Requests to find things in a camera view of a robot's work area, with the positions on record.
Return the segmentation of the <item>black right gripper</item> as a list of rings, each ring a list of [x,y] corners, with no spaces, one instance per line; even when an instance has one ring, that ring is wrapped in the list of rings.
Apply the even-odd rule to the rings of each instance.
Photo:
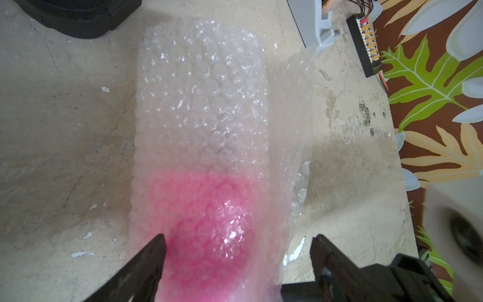
[[[361,268],[370,279],[389,293],[395,301],[454,301],[430,268],[419,258],[398,254],[391,264],[372,264]],[[347,301],[335,288],[336,301]],[[284,284],[284,301],[326,301],[315,281]]]

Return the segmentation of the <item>grey white small device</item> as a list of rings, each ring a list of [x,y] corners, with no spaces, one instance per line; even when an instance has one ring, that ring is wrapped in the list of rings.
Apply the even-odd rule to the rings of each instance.
[[[332,47],[343,30],[334,28],[332,11],[338,1],[287,0],[303,44],[320,54]]]

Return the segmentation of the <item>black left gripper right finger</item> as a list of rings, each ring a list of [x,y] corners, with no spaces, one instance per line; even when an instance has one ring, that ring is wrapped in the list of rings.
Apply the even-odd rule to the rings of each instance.
[[[347,301],[395,301],[324,235],[313,238],[310,258],[326,301],[337,300],[335,288]]]

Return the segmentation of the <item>black hard plastic case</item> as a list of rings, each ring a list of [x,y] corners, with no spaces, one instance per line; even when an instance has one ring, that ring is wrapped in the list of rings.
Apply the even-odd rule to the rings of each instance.
[[[77,39],[96,39],[119,27],[142,0],[15,0],[31,18]]]

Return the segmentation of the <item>clear bubble wrap sheet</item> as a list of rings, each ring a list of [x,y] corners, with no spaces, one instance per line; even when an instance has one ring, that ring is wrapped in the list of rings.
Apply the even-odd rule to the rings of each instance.
[[[214,20],[146,30],[138,49],[129,255],[158,235],[149,227],[158,170],[246,175],[273,185],[290,211],[281,290],[308,188],[314,59],[313,49],[303,49],[270,62],[256,35]]]

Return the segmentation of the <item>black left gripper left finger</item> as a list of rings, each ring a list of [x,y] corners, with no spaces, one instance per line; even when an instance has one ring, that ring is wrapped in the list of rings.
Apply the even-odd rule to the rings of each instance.
[[[165,237],[158,234],[85,302],[154,301],[166,254]]]

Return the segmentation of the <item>pink plastic wine glass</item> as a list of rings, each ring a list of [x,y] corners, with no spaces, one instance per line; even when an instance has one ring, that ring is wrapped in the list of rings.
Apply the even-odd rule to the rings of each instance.
[[[167,255],[157,301],[277,301],[289,208],[246,175],[158,170],[150,233]]]

